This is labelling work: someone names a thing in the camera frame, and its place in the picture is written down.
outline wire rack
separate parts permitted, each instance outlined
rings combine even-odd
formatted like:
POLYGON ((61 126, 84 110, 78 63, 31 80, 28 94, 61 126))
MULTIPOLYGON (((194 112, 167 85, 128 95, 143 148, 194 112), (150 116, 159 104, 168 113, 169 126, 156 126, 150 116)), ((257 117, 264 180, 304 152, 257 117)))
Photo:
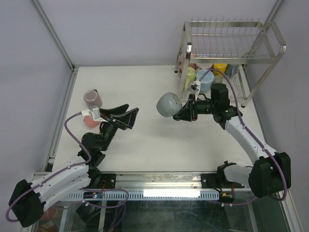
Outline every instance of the wire rack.
POLYGON ((258 19, 190 21, 193 58, 274 58, 258 19))
POLYGON ((175 72, 178 72, 180 58, 183 50, 185 56, 180 80, 180 91, 183 92, 183 99, 187 93, 183 91, 185 85, 185 74, 189 63, 226 63, 226 64, 268 64, 257 85, 252 89, 248 97, 242 97, 244 107, 253 97, 257 89, 269 76, 270 72, 283 56, 286 45, 276 23, 268 22, 263 25, 260 20, 240 19, 207 21, 204 18, 200 21, 193 19, 184 22, 180 49, 176 59, 175 72), (268 29, 272 28, 275 37, 272 42, 279 44, 279 51, 275 54, 268 39, 268 29))
MULTIPOLYGON (((232 86, 233 86, 233 89, 236 93, 236 98, 237 98, 237 102, 241 102, 243 99, 244 99, 244 93, 242 91, 242 82, 239 80, 239 76, 238 74, 235 74, 235 76, 233 76, 232 78, 229 79, 232 86)), ((228 93, 229 93, 229 99, 230 99, 230 103, 231 105, 235 105, 235 99, 234 99, 234 96, 233 96, 233 92, 231 90, 231 87, 230 85, 227 83, 227 81, 223 78, 223 84, 226 84, 226 87, 228 89, 228 93)), ((190 91, 187 91, 184 93, 184 96, 183 96, 183 99, 182 99, 182 102, 183 104, 185 104, 189 98, 189 94, 192 93, 190 91)), ((200 92, 200 93, 203 93, 206 95, 207 98, 211 98, 211 91, 205 91, 205 92, 200 92)))

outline white table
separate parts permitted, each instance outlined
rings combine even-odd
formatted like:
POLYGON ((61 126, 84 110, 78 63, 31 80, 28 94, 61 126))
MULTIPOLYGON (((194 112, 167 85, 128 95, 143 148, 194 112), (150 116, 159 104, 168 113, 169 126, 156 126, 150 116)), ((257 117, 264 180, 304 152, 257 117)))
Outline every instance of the white table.
MULTIPOLYGON (((140 109, 132 130, 117 131, 98 167, 102 171, 215 171, 226 160, 252 165, 241 146, 211 115, 198 116, 196 122, 183 122, 163 118, 157 112, 159 98, 166 92, 177 92, 178 84, 179 74, 174 73, 174 66, 82 67, 66 118, 87 109, 83 95, 91 89, 98 90, 102 108, 128 103, 129 109, 140 109)), ((250 127, 263 138, 253 102, 241 111, 250 127)), ((79 139, 89 131, 99 132, 98 126, 90 130, 82 116, 72 119, 68 127, 79 139)), ((53 169, 79 151, 78 144, 63 130, 53 169)))

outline yellow cup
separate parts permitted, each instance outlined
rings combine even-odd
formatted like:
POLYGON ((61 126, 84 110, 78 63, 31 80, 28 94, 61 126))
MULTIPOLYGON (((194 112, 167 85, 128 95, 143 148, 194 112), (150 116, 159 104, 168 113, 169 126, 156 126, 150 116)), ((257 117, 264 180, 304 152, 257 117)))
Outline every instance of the yellow cup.
POLYGON ((189 87, 189 83, 195 81, 195 69, 192 67, 188 67, 187 74, 185 76, 185 84, 184 90, 187 91, 189 87))
MULTIPOLYGON (((219 69, 221 72, 225 72, 227 67, 227 64, 213 64, 213 68, 214 69, 219 69)), ((217 72, 217 71, 212 71, 213 74, 217 75, 217 76, 223 76, 221 73, 217 72)))

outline metal pole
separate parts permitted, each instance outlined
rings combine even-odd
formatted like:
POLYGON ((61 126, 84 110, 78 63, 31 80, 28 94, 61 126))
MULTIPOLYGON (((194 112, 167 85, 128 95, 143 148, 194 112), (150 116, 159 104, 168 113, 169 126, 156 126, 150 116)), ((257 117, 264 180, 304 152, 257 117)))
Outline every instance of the metal pole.
POLYGON ((54 133, 53 133, 53 137, 51 138, 51 140, 48 143, 48 150, 46 152, 46 162, 43 166, 43 171, 45 171, 45 169, 46 169, 46 167, 49 163, 50 157, 55 155, 55 151, 56 151, 57 146, 58 146, 58 142, 59 142, 59 139, 60 139, 60 136, 61 136, 63 124, 64 124, 65 117, 66 117, 66 114, 67 114, 67 110, 68 110, 68 107, 69 107, 71 95, 72 95, 72 92, 73 92, 73 87, 74 87, 74 84, 75 84, 77 72, 78 72, 78 68, 75 68, 74 71, 70 73, 70 76, 67 79, 66 89, 65 89, 64 95, 62 97, 62 103, 61 103, 60 108, 59 108, 58 113, 57 113, 57 115, 59 115, 59 116, 58 116, 54 126, 52 127, 52 130, 54 131, 54 133))
POLYGON ((278 11, 280 10, 284 2, 285 0, 277 0, 275 2, 274 6, 272 7, 271 11, 269 12, 264 22, 264 25, 268 22, 274 21, 275 17, 277 16, 278 11))
POLYGON ((39 0, 30 0, 34 9, 36 10, 36 12, 38 13, 40 19, 42 20, 43 24, 45 25, 49 35, 51 36, 52 40, 54 41, 57 49, 59 50, 59 52, 61 53, 62 57, 64 58, 65 62, 67 63, 67 65, 69 66, 69 68, 71 69, 71 71, 74 70, 74 65, 68 55, 68 53, 66 52, 64 46, 62 45, 60 39, 58 38, 52 24, 50 23, 45 11, 43 10, 41 4, 39 3, 39 0))

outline glass panel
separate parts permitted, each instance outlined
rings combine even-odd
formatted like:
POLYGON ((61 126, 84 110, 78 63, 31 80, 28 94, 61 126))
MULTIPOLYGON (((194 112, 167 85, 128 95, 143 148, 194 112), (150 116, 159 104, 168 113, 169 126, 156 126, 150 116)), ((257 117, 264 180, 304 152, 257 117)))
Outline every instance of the glass panel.
MULTIPOLYGON (((236 193, 239 197, 250 193, 236 193)), ((118 201, 94 201, 112 206, 118 201)), ((262 198, 244 206, 209 201, 128 201, 125 206, 100 209, 61 202, 45 212, 35 232, 288 232, 281 203, 262 198)))

